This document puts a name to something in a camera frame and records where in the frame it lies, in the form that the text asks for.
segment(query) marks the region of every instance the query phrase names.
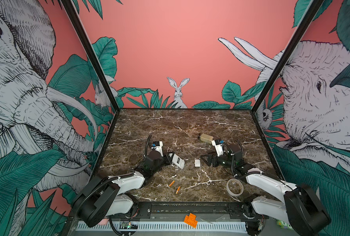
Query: wall mural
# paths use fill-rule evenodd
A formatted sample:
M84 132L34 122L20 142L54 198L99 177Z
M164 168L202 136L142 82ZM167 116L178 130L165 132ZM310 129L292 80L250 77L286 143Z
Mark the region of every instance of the wall mural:
M113 42L102 38L94 47ZM88 182L113 119L107 102L82 97L90 84L106 95L78 55L45 82L55 45L37 0L0 1L0 236L58 235L65 212L51 207L55 192L42 194L60 189L71 203ZM113 71L116 64L107 73ZM85 137L71 124L75 118L87 123Z
M256 115L286 180L310 185L331 215L321 234L340 236L350 235L350 0L324 1L315 18L330 4L341 4L330 32L341 43L301 41Z

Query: marble tabletop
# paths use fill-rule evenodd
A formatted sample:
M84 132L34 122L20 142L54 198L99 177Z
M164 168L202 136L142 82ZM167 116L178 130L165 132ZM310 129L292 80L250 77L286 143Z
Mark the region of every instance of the marble tabletop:
M246 162L276 176L248 111L122 110L99 171L108 175L131 171L143 159L150 133L153 134L151 142L163 141L163 152L174 151L185 160L185 166L184 169L174 164L163 167L147 186L131 190L139 201L230 202L242 201L254 193L273 198L258 187L244 183L243 194L233 199L226 191L226 183L232 177L228 168L208 167L202 160L201 167L195 167L195 159L215 151L213 146L198 139L200 133L205 133L228 144L238 140ZM239 192L237 186L230 188Z

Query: wire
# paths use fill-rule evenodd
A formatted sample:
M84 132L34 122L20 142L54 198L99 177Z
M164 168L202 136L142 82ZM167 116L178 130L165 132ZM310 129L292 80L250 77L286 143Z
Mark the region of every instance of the wire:
M115 234L117 234L118 236L123 236L123 235L125 235L125 234L120 234L119 232L117 232L117 230L115 229L115 226L113 225L111 216L108 216L108 221L109 221L109 224L111 225L111 228L112 228L112 230L113 230L113 232L114 232ZM134 234L135 232L136 232L136 231L129 232L127 235L132 235L132 234Z
M237 182L238 184L239 184L239 186L241 187L241 191L239 192L239 193L233 193L231 190L230 190L230 188L229 188L229 183L230 182ZM227 192L230 194L230 196L232 196L232 197L238 197L238 196L240 196L240 195L242 195L242 193L243 193L243 184L242 184L242 182L240 181L240 180L238 180L238 179L229 179L228 180L228 182L226 183L226 190L227 190Z
M102 182L100 185L96 186L78 205L77 209L74 212L74 217L75 219L79 219L78 218L78 213L80 211L80 209L82 208L82 206L84 205L84 203L92 196L94 195L97 191L100 191L103 187L105 187L108 183L116 180L116 179L123 179L123 178L127 178L127 177L131 177L134 176L134 173L129 173L129 174L124 174L121 176L115 176L112 177L110 179L107 179L106 181Z
M149 137L147 138L147 141L146 141L146 146L145 146L145 158L147 157L147 147L149 146L149 142L150 142L150 139L151 139L151 136L153 134L150 134Z

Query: black metal frame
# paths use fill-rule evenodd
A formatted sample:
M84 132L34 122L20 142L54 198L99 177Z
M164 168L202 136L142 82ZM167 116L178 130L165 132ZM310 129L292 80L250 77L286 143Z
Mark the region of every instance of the black metal frame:
M118 107L117 105L117 102L115 100L115 98L113 97L112 93L111 93L111 90L109 88L109 84L107 83L106 81L106 78L105 78L105 75L103 73L103 70L99 64L99 61L94 53L94 50L92 48L92 45L90 43L90 41L88 40L88 37L87 37L87 34L83 28L83 25L78 17L78 14L77 12L75 11L74 7L73 7L73 3L71 2L71 0L61 0L62 1L62 4L64 6L64 9L65 11L67 12L68 16L69 16L69 19L70 21L72 22L73 26L74 26L74 29L75 31L77 32L78 34L78 37L84 47L84 49L86 50L86 53L88 55L88 58L90 59L91 63L92 63L92 66L94 67L95 71L96 71L96 74L97 76L99 77L109 99L111 100L111 103L112 103L112 107L113 109L116 111L115 112L115 115L113 117L113 121L112 121L112 124L108 130L108 133L107 133L107 136L106 136L106 141L104 142L103 144L103 147L102 147L102 150L101 150L101 153L99 155L99 158L97 160L97 163L93 169L93 172L92 172L92 175L91 176L94 176L95 173L97 173L98 169L99 169L99 165L101 164L101 161L102 161L102 156L104 155L105 151L106 151L106 148L108 146L108 141L112 135L112 132L113 132L113 129L116 125L116 121L117 121L117 118L120 114L120 108ZM282 173L281 173L281 170L277 164L277 161L275 159L275 157L273 156L273 153L271 151L271 148L269 146L269 144L267 143L266 139L265 139L265 136L264 136L264 133L263 131L261 130L260 126L259 126L259 123L257 121L257 118L255 116L255 112L257 111L259 105L261 104L261 102L264 100L264 98L266 97L267 93L269 92L269 90L271 89L273 83L276 81L276 79L278 78L280 72L281 72L281 69L285 66L287 60L289 59L289 57L291 56L293 50L295 49L295 47L297 46L297 44L299 43L299 41L301 40L302 36L304 35L305 31L307 30L308 26L310 25L310 23L312 22L313 18L314 18L314 15L316 14L316 12L319 10L319 7L322 5L323 3L323 0L313 0L313 2L310 4L309 8L307 9L304 17L302 18L298 28L296 29L295 33L293 34L290 42L288 43L282 57L280 58L279 62L277 63L275 69L273 70L268 82L266 83L263 91L261 92L259 98L257 99L257 101L255 102L253 108L250 110L250 113L253 117L253 120L257 126L257 129L259 131L259 134L260 134L260 137L263 141L263 144L264 146L266 147L267 149L267 152L268 152L268 155L271 159L271 162L272 162L272 165L274 166L275 170L276 170L276 173L277 175L281 178L281 179L284 179ZM130 110L130 109L136 109L137 108L123 108L124 110ZM145 109L145 110L154 110L154 108L142 108L142 110ZM187 108L187 110L226 110L226 109L194 109L194 108ZM157 211L161 211L163 213L168 213L168 209L169 208L168 206L166 206L165 204L164 205L161 205L161 202L140 202L141 204L150 204L151 206L154 206L154 208L157 210ZM177 210L181 210L181 209L184 209L184 212L182 213L185 213L185 211L187 209L189 209L189 206L187 206L187 202L181 202L182 206L177 206ZM197 202L197 204L200 204L201 206L198 206L197 208L200 208L200 209L204 209L204 211L206 211L205 213L210 213L210 214L215 214L216 212L215 211L209 211L208 209L211 207L211 206L207 206L208 204L209 205L221 205L221 204L237 204L237 202ZM71 211L70 214L69 214L69 217L66 221L66 224L64 225L64 228L62 230L62 232L60 233L60 236L66 236L66 235L72 235L75 233L75 228L76 227L76 221L74 221L74 216L73 216L73 212Z
M298 25L297 29L295 30L291 40L289 41L288 45L286 46L283 55L281 56L280 60L278 61L275 69L273 69L273 72L271 76L269 77L266 85L263 88L263 91L259 95L258 99L256 100L255 104L252 107L253 113L255 113L262 101L267 96L267 93L271 89L273 83L276 81L276 79L279 77L281 70L286 65L288 59L292 55L293 51L297 47L298 43L302 39L302 36L305 34L306 30L308 29L310 23L312 22L315 14L319 10L320 6L322 5L324 0L313 0L307 11L305 12L300 24Z
M62 5L64 6L64 9L73 24L73 27L75 31L77 32L77 35L79 37L80 42L82 43L84 50L86 51L86 54L88 56L88 59L90 60L92 66L95 69L95 72L100 80L100 82L103 85L103 88L111 101L112 108L115 110L115 112L119 111L120 108L117 105L115 97L113 97L113 94L111 92L111 88L109 87L108 82L106 81L103 69L99 63L99 60L97 59L95 55L95 51L92 48L92 45L88 39L87 33L83 28L82 22L79 19L78 13L76 12L75 8L73 7L72 0L61 0Z

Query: black cable sleeve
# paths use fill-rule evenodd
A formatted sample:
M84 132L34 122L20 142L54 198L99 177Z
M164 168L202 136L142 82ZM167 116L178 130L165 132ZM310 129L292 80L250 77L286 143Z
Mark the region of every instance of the black cable sleeve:
M118 236L122 236L122 234L120 234L119 232L117 232L116 228L113 226L113 222L112 222L111 216L108 216L108 221L109 221L109 224L111 225L111 228L112 228L113 232L114 232L115 234L117 234Z
M147 141L146 141L145 158L147 157L147 147L149 146L149 142L150 142L151 136L152 136L152 134L149 135L149 137L147 138Z
M77 209L75 210L74 212L74 217L75 219L79 219L78 218L78 213L80 211L80 209L82 208L82 206L84 205L84 203L92 196L94 195L97 191L100 191L100 189L102 189L103 187L105 187L108 183L118 179L119 177L121 179L124 179L124 178L127 178L127 177L131 177L131 176L134 176L134 173L130 173L130 174L124 174L124 175L121 175L121 176L115 176L115 177L112 177L110 179L107 179L106 181L102 182L100 185L96 186L84 199L83 201L80 202L80 204L78 205Z

